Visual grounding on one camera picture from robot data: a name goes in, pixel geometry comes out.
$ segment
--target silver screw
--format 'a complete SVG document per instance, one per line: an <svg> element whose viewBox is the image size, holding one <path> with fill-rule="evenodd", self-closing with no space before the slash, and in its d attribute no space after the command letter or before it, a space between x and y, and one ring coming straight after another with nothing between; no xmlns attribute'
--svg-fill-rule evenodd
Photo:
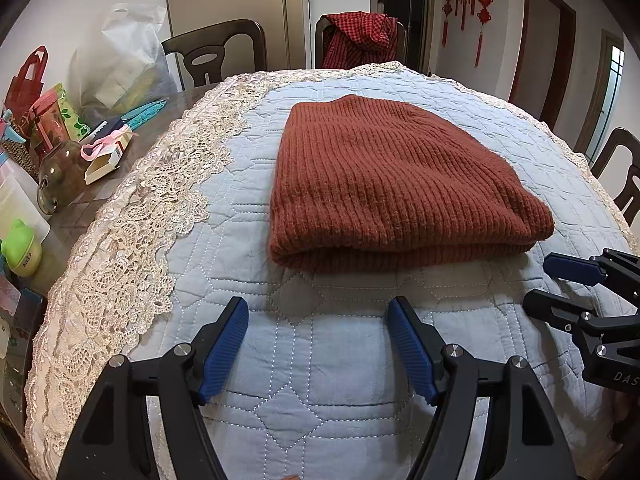
<svg viewBox="0 0 640 480"><path fill-rule="evenodd" d="M527 366L527 360L524 357L520 357L519 355L514 355L511 358L511 364L516 368L524 368Z"/></svg>
<svg viewBox="0 0 640 480"><path fill-rule="evenodd" d="M180 343L174 348L174 354L179 356L189 355L189 352L191 352L191 345L189 343Z"/></svg>
<svg viewBox="0 0 640 480"><path fill-rule="evenodd" d="M124 355L118 354L114 355L111 359L109 359L109 366L111 368L120 368L124 364Z"/></svg>
<svg viewBox="0 0 640 480"><path fill-rule="evenodd" d="M460 348L460 345L456 344L447 345L445 352L451 357L460 357L462 355L462 348Z"/></svg>

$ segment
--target beige lace border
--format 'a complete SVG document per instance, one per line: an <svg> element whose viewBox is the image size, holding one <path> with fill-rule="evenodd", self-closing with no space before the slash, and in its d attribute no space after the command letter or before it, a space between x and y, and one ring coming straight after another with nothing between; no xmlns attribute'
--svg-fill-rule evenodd
<svg viewBox="0 0 640 480"><path fill-rule="evenodd" d="M352 70L294 70L227 79L174 121L141 158L75 244L66 271L49 292L44 323L34 339L26 387L26 448L41 479L56 476L82 404L108 358L130 351L154 318L169 313L174 280L166 252L177 236L208 218L207 199L191 189L232 159L225 141L245 127L244 114L266 93L295 82L408 70L398 62ZM559 145L612 213L633 252L637 243L622 214L591 174L544 123L504 101L444 80L461 92L507 108Z"/></svg>

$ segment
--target beige door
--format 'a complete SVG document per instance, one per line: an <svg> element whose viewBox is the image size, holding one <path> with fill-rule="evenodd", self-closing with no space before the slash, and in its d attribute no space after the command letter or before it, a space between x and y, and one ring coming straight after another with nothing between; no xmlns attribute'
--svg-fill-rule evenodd
<svg viewBox="0 0 640 480"><path fill-rule="evenodd" d="M302 0L167 0L172 34L177 36L214 23L246 18L260 23L267 44L268 70L305 67ZM231 38L225 45L222 77L254 70L252 41ZM186 88L193 81L180 64Z"/></svg>

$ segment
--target red bag handle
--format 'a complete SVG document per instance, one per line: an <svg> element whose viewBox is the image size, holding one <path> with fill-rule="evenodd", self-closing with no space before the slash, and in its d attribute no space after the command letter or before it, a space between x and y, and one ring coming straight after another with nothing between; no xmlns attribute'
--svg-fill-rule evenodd
<svg viewBox="0 0 640 480"><path fill-rule="evenodd" d="M42 58L38 56L39 52L42 53ZM47 52L46 47L44 45L39 46L31 53L31 55L27 58L27 61L24 62L24 65L21 67L20 72L18 72L18 79L27 79L27 72L29 71L29 67L31 65L35 65L35 68L33 69L32 81L36 83L42 82L42 76L44 75L44 69L47 66L48 59L49 53Z"/></svg>

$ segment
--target green snack package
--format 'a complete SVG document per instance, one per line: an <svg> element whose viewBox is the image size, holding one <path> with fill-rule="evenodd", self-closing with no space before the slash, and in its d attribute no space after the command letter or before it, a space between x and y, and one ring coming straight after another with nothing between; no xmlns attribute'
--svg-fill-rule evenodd
<svg viewBox="0 0 640 480"><path fill-rule="evenodd" d="M66 132L69 134L69 139L80 142L87 135L89 135L91 129L76 113L76 111L67 100L66 91L63 88L62 83L58 83L54 86L54 88L58 96L58 106L60 107L60 114L65 121Z"/></svg>

